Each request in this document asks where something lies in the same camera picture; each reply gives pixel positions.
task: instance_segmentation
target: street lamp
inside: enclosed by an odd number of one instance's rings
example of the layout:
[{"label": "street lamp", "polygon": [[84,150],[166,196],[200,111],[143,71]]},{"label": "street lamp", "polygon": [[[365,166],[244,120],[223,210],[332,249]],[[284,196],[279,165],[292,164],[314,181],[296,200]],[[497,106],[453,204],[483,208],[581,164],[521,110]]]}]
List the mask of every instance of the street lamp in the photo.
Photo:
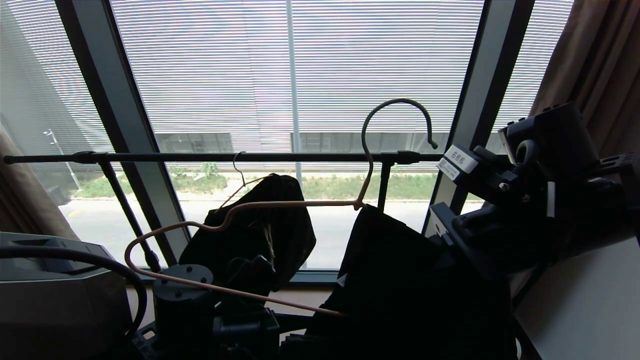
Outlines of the street lamp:
[{"label": "street lamp", "polygon": [[[42,131],[42,134],[44,136],[51,136],[51,139],[53,141],[50,142],[49,145],[55,146],[58,149],[58,151],[60,151],[60,155],[64,155],[65,154],[62,151],[62,148],[60,147],[60,144],[58,143],[58,140],[56,139],[56,135],[53,133],[53,130],[48,129],[46,131]],[[71,173],[71,178],[73,178],[74,183],[76,183],[76,187],[78,188],[78,190],[82,190],[82,188],[80,187],[80,182],[78,181],[78,178],[76,177],[76,173],[74,173],[74,171],[71,169],[71,165],[69,165],[68,161],[65,161],[65,164],[67,166],[67,169],[69,169],[69,173]]]}]

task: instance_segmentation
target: pavement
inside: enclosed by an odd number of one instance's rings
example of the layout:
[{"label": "pavement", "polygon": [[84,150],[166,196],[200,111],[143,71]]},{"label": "pavement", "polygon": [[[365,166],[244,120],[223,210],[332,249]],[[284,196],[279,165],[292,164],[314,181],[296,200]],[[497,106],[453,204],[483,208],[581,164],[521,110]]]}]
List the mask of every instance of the pavement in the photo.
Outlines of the pavement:
[{"label": "pavement", "polygon": [[[140,205],[130,198],[131,208],[144,232],[150,228],[143,216]],[[204,221],[210,209],[217,208],[221,202],[217,200],[181,200],[180,205],[186,220]],[[391,201],[385,205],[385,213],[404,222],[416,231],[422,230],[422,224],[429,206],[428,201]],[[463,212],[479,209],[481,203],[468,202]],[[71,224],[78,237],[83,241],[98,243],[105,246],[109,253],[119,261],[124,262],[124,249],[135,238],[131,227],[115,200],[74,199],[66,205],[60,206],[60,211]],[[309,208],[309,215],[316,234],[316,247],[307,259],[307,268],[335,269],[340,262],[351,234],[357,211],[350,207]],[[191,234],[195,228],[189,228]],[[150,246],[162,258],[160,249],[155,241]],[[132,253],[133,261],[138,265],[145,265],[144,255],[139,247]]]}]

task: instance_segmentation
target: louvered wall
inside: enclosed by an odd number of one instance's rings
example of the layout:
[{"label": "louvered wall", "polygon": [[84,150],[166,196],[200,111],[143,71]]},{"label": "louvered wall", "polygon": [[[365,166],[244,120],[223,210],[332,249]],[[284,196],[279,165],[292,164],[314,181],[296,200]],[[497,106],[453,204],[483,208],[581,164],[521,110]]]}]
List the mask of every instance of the louvered wall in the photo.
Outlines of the louvered wall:
[{"label": "louvered wall", "polygon": [[[571,3],[536,2],[496,128],[527,115]],[[284,1],[113,0],[112,5],[156,133],[230,133],[235,151],[291,150]],[[464,0],[293,1],[301,131],[359,132],[378,103],[411,97],[426,105],[434,130],[447,133],[482,6]],[[85,150],[86,143],[110,151],[53,1],[8,1],[8,7],[18,24],[9,36],[23,32],[70,124],[80,130],[58,135],[65,151]],[[44,123],[54,128],[58,118],[45,117],[30,136],[41,134]],[[416,110],[397,105],[383,110],[369,129],[424,128]],[[45,145],[20,145],[27,153],[51,153]]]}]

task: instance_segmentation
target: brown curtain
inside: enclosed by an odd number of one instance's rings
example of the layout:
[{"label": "brown curtain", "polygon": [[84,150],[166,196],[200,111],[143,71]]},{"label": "brown curtain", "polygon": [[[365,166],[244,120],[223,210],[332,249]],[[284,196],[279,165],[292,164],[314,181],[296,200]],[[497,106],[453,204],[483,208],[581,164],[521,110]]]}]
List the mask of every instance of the brown curtain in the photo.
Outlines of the brown curtain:
[{"label": "brown curtain", "polygon": [[29,165],[8,165],[5,155],[19,151],[0,129],[0,231],[77,239]]},{"label": "brown curtain", "polygon": [[601,157],[640,152],[640,1],[576,0],[531,114],[575,101]]}]

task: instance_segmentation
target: window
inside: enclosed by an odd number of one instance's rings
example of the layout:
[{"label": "window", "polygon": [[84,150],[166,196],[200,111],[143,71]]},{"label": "window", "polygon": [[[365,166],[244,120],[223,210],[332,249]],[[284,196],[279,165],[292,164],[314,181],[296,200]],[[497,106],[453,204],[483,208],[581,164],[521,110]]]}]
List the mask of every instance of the window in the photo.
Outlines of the window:
[{"label": "window", "polygon": [[[53,1],[0,0],[0,115],[3,127],[25,154],[87,150],[356,154],[362,151],[360,130],[368,112],[396,97],[415,99],[428,109],[434,140],[441,147],[434,151],[425,144],[426,125],[419,111],[397,104],[371,121],[370,150],[440,154],[451,134],[470,143],[467,140],[480,121],[495,119],[495,130],[527,115],[571,5],[567,0],[536,1],[526,27],[528,19],[521,18],[527,11],[511,10],[528,2],[514,0],[486,4],[466,0],[63,3],[58,8],[67,6],[71,15],[58,12]],[[69,31],[81,29],[71,37],[71,44],[63,22],[80,25],[66,26]],[[478,31],[479,24],[484,24],[485,31]],[[512,24],[523,24],[526,32],[512,29]],[[504,39],[523,34],[517,61],[514,56],[508,60],[511,63],[504,63],[509,59],[499,56],[509,47],[503,46]],[[475,56],[484,58],[470,62],[474,44],[479,47]],[[506,80],[504,86],[492,85],[498,78],[495,73],[511,72],[514,62],[508,85]],[[112,72],[116,67],[117,74]],[[480,85],[474,75],[481,78]],[[473,101],[459,104],[465,96],[482,102],[490,91],[499,93],[491,98],[502,100],[501,106],[487,105],[493,114],[481,106],[467,111]],[[100,94],[104,98],[94,103]],[[464,111],[458,111],[459,105]],[[105,111],[109,106],[113,111]],[[49,130],[57,145],[50,144],[54,142],[50,135],[42,134]],[[495,152],[502,145],[492,134],[486,147]],[[418,229],[418,218],[435,196],[431,194],[436,186],[434,165],[393,166],[385,211]],[[144,230],[183,217],[202,221],[241,185],[230,162],[176,162],[167,163],[166,169],[157,163],[129,166],[135,171],[128,170],[126,163],[114,164],[123,186],[135,195],[130,201]],[[64,163],[33,168],[47,187],[72,187]],[[104,185],[98,167],[73,163],[70,168],[81,183]],[[238,168],[248,179],[270,172],[297,176],[309,199],[351,199],[367,165],[260,161],[239,163]],[[372,202],[377,199],[380,170],[378,163],[367,193]],[[122,171],[137,175],[127,177]],[[88,180],[80,176],[84,172]],[[118,218],[122,212],[116,215],[117,202],[108,186],[100,189],[91,197],[83,189],[82,199],[74,192],[61,209],[74,229],[86,228],[77,230],[84,240],[110,244],[116,258],[121,258],[118,252],[132,234],[95,231],[96,219],[104,218],[112,219],[113,229],[128,229],[127,222]],[[102,213],[76,211],[83,203],[96,201],[103,201]],[[307,267],[335,268],[355,212],[310,212],[318,245]],[[175,257],[180,254],[176,239],[184,240],[182,246],[188,239],[186,232],[177,232],[168,233],[175,236],[165,240]]]}]

